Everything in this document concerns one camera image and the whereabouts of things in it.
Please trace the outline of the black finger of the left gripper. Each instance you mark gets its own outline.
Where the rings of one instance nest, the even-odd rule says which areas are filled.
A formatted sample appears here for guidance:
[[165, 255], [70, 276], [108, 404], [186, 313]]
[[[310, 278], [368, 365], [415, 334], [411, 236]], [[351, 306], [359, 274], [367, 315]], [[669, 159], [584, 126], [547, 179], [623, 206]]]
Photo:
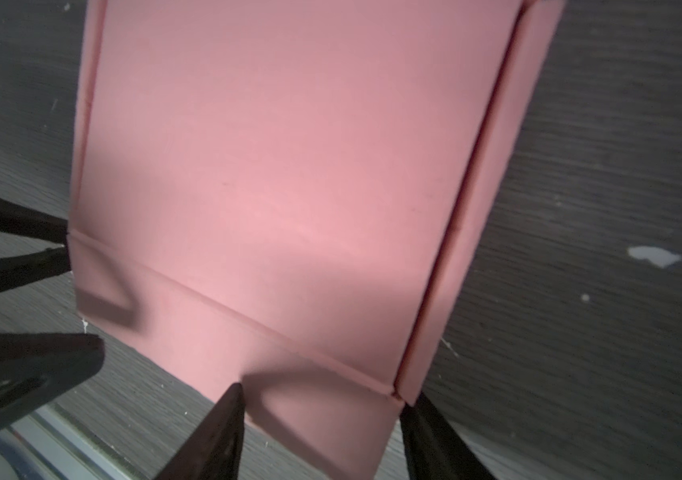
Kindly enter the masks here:
[[0, 198], [0, 293], [71, 271], [67, 221]]

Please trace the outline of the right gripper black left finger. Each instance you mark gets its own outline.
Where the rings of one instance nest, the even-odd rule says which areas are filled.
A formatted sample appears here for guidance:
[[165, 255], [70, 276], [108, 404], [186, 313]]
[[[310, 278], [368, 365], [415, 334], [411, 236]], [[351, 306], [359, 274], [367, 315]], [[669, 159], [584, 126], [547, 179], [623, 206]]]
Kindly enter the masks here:
[[244, 417], [243, 386], [233, 383], [155, 479], [237, 480]]

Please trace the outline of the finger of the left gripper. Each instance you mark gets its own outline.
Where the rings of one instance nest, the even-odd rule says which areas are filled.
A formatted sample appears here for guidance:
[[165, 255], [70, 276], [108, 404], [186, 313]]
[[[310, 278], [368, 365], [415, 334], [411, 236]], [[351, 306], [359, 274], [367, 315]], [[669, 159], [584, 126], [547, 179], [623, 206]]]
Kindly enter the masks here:
[[0, 334], [0, 430], [96, 375], [104, 359], [94, 334]]

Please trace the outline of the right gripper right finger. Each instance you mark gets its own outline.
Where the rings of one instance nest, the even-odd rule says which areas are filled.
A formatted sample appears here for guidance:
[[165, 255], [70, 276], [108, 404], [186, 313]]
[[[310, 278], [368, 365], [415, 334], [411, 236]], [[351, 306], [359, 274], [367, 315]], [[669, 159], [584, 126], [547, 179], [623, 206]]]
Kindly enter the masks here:
[[424, 393], [405, 405], [400, 427], [410, 479], [496, 480]]

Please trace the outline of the pink cardboard box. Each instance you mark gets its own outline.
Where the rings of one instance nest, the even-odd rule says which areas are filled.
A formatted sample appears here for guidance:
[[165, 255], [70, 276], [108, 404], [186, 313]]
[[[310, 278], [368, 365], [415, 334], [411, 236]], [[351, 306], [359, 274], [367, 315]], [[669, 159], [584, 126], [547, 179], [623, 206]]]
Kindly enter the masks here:
[[333, 479], [421, 391], [560, 1], [91, 1], [79, 314]]

